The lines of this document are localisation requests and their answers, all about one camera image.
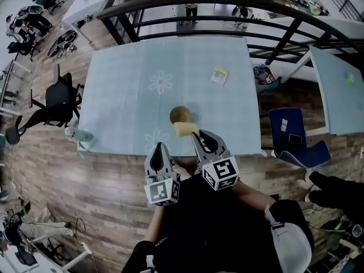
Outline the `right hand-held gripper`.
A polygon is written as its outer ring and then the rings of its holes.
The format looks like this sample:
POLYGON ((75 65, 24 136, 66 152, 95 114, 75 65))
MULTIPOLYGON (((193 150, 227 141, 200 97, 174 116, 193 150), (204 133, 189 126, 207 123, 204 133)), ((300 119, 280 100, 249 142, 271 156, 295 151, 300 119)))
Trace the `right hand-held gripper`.
POLYGON ((199 133, 192 134, 191 138, 202 164, 202 177, 214 191, 233 187, 239 179, 235 157, 230 156, 230 151, 220 136, 208 130, 200 130, 199 133))

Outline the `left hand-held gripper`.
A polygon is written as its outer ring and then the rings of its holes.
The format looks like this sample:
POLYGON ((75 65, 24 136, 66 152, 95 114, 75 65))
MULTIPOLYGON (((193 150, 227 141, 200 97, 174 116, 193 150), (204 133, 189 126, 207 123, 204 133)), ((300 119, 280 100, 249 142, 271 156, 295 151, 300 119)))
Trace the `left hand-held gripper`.
POLYGON ((158 142, 149 152, 144 162, 144 169, 147 176, 147 184, 144 186, 149 204, 156 206, 167 206, 175 204, 179 199, 180 174, 170 177, 172 173, 171 157, 167 146, 158 142))

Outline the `yellow sponge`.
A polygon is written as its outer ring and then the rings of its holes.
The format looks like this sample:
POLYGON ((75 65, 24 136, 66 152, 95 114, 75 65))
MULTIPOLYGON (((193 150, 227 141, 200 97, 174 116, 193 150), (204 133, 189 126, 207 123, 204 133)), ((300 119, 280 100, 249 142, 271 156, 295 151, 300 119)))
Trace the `yellow sponge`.
POLYGON ((177 137, 187 137, 192 134, 200 134, 198 125, 192 122, 175 122, 173 127, 177 137))

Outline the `brown bowl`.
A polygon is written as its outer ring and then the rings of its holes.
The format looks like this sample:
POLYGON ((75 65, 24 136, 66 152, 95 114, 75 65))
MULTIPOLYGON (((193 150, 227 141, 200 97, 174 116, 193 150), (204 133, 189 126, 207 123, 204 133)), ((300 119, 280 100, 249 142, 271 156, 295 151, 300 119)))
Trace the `brown bowl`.
POLYGON ((169 120, 172 124, 175 124, 176 122, 190 122, 191 112, 185 106, 176 106, 171 110, 169 120))

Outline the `person's right forearm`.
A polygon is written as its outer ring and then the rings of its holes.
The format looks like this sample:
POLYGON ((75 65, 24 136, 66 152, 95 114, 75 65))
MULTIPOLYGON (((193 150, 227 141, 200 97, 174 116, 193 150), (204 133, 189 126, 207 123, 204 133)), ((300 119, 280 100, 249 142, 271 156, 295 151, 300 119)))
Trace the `person's right forearm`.
POLYGON ((241 181, 237 181, 232 191, 245 204, 261 212, 276 203, 276 200, 271 196, 255 190, 241 181))

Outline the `person's grey shoulder bag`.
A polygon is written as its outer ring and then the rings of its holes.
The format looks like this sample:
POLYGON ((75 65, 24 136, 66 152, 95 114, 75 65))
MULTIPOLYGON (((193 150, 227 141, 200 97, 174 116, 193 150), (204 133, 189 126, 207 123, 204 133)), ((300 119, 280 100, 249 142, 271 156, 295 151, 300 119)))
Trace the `person's grey shoulder bag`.
POLYGON ((265 218, 270 222, 271 234, 282 273, 305 273, 312 249, 303 230, 290 222, 281 223, 274 219, 267 206, 265 218))

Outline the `person's left shoe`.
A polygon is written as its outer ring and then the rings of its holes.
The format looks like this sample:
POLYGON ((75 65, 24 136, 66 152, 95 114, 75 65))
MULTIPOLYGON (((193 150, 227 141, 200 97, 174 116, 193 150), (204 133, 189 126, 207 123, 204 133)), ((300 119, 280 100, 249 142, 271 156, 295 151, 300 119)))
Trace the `person's left shoe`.
POLYGON ((172 164, 172 169, 180 175, 181 179, 183 179, 183 177, 185 176, 186 170, 185 168, 183 168, 182 166, 180 166, 178 164, 177 161, 175 160, 171 160, 171 164, 172 164))

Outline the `white and yellow packet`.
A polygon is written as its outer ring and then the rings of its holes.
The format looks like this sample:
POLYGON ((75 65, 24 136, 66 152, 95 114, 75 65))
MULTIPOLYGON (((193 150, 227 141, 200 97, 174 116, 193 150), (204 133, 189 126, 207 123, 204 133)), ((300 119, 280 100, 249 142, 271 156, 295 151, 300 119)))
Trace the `white and yellow packet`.
POLYGON ((229 72, 225 69, 215 67, 213 74, 210 78, 211 82, 224 86, 225 81, 229 75, 229 72))

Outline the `dark blue chair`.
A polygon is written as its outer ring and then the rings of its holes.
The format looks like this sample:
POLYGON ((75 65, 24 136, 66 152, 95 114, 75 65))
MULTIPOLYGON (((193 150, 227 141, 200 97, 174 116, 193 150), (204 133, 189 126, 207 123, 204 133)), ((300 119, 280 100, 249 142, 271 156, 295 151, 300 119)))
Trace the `dark blue chair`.
POLYGON ((277 158, 304 169, 316 168, 331 160, 325 141, 321 140, 313 146, 307 145, 303 115, 299 108, 270 110, 268 118, 273 152, 277 158), (280 130, 282 119, 288 121, 286 132, 280 130), (302 144, 291 144, 288 140, 290 134, 301 136, 302 144))

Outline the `person's black clothing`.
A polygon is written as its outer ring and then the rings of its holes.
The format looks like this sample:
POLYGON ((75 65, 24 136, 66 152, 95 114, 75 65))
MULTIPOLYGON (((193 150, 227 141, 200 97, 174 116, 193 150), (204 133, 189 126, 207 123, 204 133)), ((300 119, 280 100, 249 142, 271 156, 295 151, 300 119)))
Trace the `person's black clothing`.
MULTIPOLYGON (((155 243, 140 241, 121 273, 282 273, 265 213, 200 175, 181 182, 179 201, 165 206, 155 243)), ((276 200, 270 212, 313 236, 298 202, 276 200)))

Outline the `clear plastic water bottle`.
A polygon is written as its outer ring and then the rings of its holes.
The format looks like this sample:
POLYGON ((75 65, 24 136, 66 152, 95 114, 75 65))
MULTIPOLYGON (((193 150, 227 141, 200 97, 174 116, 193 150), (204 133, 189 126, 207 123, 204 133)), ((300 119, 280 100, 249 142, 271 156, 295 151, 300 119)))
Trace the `clear plastic water bottle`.
POLYGON ((65 136, 68 140, 75 142, 80 148, 87 151, 89 151, 94 141, 92 133, 70 126, 65 128, 65 136))

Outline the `grey trash bin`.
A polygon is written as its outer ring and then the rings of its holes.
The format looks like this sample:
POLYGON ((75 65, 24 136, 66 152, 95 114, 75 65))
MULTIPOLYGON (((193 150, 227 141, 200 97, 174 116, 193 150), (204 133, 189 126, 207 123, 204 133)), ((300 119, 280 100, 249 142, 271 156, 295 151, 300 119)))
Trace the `grey trash bin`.
POLYGON ((255 88, 257 93, 274 89, 279 85, 278 79, 276 79, 270 68, 265 64, 255 65, 253 67, 253 72, 255 76, 255 88))

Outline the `light blue floral tablecloth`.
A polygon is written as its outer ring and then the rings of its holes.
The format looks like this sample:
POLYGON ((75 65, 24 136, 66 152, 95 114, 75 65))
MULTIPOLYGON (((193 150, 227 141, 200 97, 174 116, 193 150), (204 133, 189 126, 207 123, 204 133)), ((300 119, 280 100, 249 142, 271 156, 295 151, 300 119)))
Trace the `light blue floral tablecloth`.
POLYGON ((79 128, 89 151, 147 155, 163 142, 171 156, 193 156, 191 138, 177 137, 169 114, 185 106, 200 129, 220 136, 233 155, 261 152, 258 100, 246 40, 229 36, 151 39, 93 53, 79 128), (224 86, 214 68, 229 72, 224 86))

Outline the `small light blue table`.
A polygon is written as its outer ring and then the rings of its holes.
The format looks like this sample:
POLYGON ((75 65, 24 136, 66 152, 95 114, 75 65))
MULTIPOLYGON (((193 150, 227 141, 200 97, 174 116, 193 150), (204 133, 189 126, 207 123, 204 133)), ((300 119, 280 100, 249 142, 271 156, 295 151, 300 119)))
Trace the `small light blue table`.
POLYGON ((281 82, 293 78, 309 61, 320 88, 325 126, 307 131, 306 136, 364 133, 364 80, 361 71, 329 52, 310 47, 281 82), (354 77, 354 83, 346 82, 349 75, 354 77))

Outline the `black round case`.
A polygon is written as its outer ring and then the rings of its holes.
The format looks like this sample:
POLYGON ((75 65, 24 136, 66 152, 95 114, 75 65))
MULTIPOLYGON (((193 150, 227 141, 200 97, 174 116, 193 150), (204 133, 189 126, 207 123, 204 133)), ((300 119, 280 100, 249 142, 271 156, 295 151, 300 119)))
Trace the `black round case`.
POLYGON ((49 51, 47 52, 47 57, 57 58, 68 57, 69 53, 76 49, 74 45, 74 40, 77 38, 77 33, 74 30, 69 30, 59 36, 54 43, 51 45, 49 51))

